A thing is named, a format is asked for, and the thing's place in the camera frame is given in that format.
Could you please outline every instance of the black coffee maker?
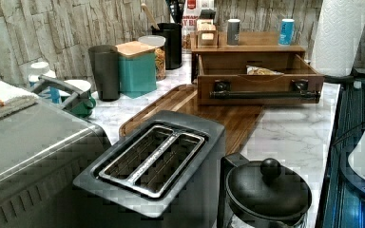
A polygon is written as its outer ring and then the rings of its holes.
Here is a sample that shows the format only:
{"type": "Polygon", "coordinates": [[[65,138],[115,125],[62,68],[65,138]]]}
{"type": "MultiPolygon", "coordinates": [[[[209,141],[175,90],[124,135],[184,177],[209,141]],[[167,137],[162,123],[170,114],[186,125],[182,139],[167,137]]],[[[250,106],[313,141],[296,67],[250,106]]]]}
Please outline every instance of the black coffee maker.
{"type": "Polygon", "coordinates": [[[302,227],[311,202],[304,179],[274,159],[221,159],[217,228],[231,227],[233,215],[256,228],[302,227]]]}

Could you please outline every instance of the wooden cutting board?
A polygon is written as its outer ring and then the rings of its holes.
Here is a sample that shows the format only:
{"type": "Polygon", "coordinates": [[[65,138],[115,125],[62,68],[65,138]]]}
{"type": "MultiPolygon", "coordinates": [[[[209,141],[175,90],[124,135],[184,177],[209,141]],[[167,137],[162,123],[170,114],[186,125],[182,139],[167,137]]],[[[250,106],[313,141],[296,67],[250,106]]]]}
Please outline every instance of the wooden cutting board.
{"type": "Polygon", "coordinates": [[[240,152],[262,113],[262,105],[198,105],[195,85],[179,85],[164,94],[120,127],[120,136],[160,110],[199,116],[223,124],[226,128],[226,155],[240,152]]]}

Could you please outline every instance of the white marble countertop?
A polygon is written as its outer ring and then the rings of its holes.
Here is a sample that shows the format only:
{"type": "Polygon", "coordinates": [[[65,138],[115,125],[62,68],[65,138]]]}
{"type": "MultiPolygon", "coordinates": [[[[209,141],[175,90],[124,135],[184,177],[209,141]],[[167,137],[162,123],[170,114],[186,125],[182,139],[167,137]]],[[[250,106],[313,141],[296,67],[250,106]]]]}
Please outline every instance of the white marble countertop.
{"type": "MultiPolygon", "coordinates": [[[[150,105],[175,86],[190,84],[191,55],[184,55],[182,67],[168,70],[157,82],[158,89],[130,99],[122,95],[114,102],[98,100],[88,118],[101,126],[112,144],[119,139],[119,128],[129,118],[150,105]]],[[[307,227],[315,227],[328,150],[336,113],[339,85],[324,84],[319,104],[265,107],[255,131],[241,154],[250,161],[274,158],[293,169],[309,184],[313,202],[307,227]]]]}

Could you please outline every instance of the black canister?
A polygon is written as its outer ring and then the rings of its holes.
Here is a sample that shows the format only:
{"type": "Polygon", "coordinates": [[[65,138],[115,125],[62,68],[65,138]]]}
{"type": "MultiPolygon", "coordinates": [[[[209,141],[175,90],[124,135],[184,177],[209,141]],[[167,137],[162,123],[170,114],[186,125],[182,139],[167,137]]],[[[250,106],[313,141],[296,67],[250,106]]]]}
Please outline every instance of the black canister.
{"type": "Polygon", "coordinates": [[[118,75],[118,50],[111,45],[95,46],[88,49],[94,83],[99,99],[111,102],[120,98],[118,75]]]}
{"type": "Polygon", "coordinates": [[[165,38],[165,69],[179,68],[183,64],[182,25],[176,23],[160,23],[159,30],[152,27],[153,35],[165,38]]]}

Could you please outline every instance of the drawer handle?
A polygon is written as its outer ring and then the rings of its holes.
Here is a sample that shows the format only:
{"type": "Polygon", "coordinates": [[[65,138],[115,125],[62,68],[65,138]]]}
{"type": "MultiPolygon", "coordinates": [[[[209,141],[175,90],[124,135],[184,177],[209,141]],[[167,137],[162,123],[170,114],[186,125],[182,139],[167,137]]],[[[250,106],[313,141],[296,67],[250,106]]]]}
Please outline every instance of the drawer handle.
{"type": "Polygon", "coordinates": [[[281,92],[250,92],[250,91],[230,91],[229,82],[217,81],[214,84],[214,91],[210,92],[211,99],[301,99],[315,100],[321,94],[318,91],[304,90],[308,86],[307,80],[292,81],[293,91],[281,92]]]}

